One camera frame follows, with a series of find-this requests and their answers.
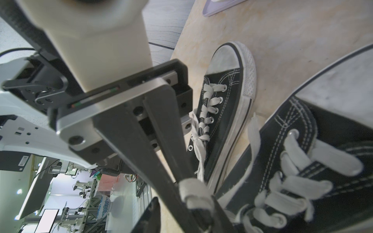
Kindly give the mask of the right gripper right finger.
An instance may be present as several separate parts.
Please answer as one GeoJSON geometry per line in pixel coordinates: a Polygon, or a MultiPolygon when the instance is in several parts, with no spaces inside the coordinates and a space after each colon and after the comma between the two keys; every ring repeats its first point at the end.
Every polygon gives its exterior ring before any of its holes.
{"type": "Polygon", "coordinates": [[[211,196],[214,203],[212,233],[236,233],[236,229],[221,208],[214,196],[211,196]]]}

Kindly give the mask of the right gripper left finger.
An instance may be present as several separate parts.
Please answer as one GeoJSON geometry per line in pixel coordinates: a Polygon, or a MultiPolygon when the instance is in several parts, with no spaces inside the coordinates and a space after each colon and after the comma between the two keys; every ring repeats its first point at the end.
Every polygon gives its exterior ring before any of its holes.
{"type": "Polygon", "coordinates": [[[154,197],[131,233],[160,233],[161,213],[158,197],[154,197]]]}

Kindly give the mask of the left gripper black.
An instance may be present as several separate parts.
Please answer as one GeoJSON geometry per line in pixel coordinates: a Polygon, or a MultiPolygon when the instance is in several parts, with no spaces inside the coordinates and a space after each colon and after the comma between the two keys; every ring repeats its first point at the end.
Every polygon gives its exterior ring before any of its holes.
{"type": "Polygon", "coordinates": [[[194,176],[184,140],[192,98],[188,68],[174,59],[54,104],[48,118],[74,155],[97,164],[116,152],[184,232],[202,233],[210,227],[210,195],[194,176]],[[159,144],[176,181],[154,151],[159,144]]]}

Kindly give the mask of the black canvas sneaker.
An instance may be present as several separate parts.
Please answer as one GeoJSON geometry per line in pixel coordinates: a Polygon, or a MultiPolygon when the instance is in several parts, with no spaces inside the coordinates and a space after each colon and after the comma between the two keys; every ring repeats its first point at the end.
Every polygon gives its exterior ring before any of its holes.
{"type": "Polygon", "coordinates": [[[373,230],[373,47],[248,116],[213,193],[238,233],[373,230]]]}
{"type": "Polygon", "coordinates": [[[256,95],[256,66],[241,42],[222,44],[203,76],[187,146],[196,178],[216,193],[256,95]]]}

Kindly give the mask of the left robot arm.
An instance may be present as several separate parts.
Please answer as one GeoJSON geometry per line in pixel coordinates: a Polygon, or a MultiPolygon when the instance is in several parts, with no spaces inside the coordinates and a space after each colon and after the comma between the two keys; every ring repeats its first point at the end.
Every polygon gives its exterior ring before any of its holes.
{"type": "Polygon", "coordinates": [[[49,128],[1,110],[1,145],[83,167],[104,167],[115,154],[153,186],[186,233],[197,233],[212,218],[182,194],[196,182],[187,159],[182,119],[191,110],[187,67],[174,59],[88,93],[71,95],[76,83],[60,59],[40,53],[1,65],[2,90],[46,117],[49,128]]]}

